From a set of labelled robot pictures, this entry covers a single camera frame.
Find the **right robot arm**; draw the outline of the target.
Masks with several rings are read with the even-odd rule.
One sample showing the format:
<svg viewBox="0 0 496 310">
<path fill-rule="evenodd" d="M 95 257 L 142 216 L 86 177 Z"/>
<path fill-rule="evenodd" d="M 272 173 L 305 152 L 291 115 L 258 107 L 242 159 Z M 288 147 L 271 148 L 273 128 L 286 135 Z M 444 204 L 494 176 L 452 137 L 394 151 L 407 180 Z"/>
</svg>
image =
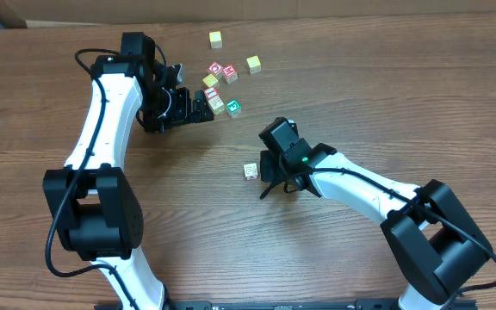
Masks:
<svg viewBox="0 0 496 310">
<path fill-rule="evenodd" d="M 280 117 L 260 134 L 261 179 L 271 189 L 308 191 L 341 202 L 376 223 L 408 282 L 391 309 L 464 309 L 457 301 L 493 258 L 493 248 L 449 186 L 420 187 L 382 177 L 326 144 L 310 146 Z"/>
</svg>

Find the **green F letter block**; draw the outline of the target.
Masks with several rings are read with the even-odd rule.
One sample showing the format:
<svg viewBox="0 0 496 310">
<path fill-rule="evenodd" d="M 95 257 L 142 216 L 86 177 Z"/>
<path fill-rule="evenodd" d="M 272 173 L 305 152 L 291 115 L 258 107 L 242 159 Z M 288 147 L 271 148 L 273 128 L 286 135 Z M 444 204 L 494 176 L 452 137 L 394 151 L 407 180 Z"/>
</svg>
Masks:
<svg viewBox="0 0 496 310">
<path fill-rule="evenodd" d="M 232 99 L 226 104 L 226 111 L 232 118 L 236 118 L 240 116 L 242 106 L 238 100 Z"/>
</svg>

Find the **cream block red X side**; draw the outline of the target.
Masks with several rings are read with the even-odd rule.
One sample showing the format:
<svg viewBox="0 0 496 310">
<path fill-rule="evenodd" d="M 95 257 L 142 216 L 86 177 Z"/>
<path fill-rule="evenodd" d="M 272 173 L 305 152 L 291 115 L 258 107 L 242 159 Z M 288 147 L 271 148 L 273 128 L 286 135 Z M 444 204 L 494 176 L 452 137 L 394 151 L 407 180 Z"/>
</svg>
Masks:
<svg viewBox="0 0 496 310">
<path fill-rule="evenodd" d="M 258 178 L 258 169 L 256 163 L 245 164 L 243 168 L 246 180 L 256 180 Z"/>
</svg>

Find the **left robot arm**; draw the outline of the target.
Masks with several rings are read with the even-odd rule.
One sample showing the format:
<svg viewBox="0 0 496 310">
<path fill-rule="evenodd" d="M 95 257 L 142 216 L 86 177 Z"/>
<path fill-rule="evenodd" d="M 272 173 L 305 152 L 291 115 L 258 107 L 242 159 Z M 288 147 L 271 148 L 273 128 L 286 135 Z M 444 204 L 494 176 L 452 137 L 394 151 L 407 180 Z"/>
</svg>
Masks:
<svg viewBox="0 0 496 310">
<path fill-rule="evenodd" d="M 140 244 L 142 208 L 124 173 L 134 123 L 147 133 L 212 121 L 202 91 L 183 87 L 181 64 L 142 32 L 126 32 L 118 51 L 97 48 L 83 68 L 92 97 L 82 132 L 63 168 L 47 170 L 42 188 L 53 217 L 45 245 L 57 277 L 100 270 L 119 309 L 172 309 L 169 292 L 149 266 Z"/>
</svg>

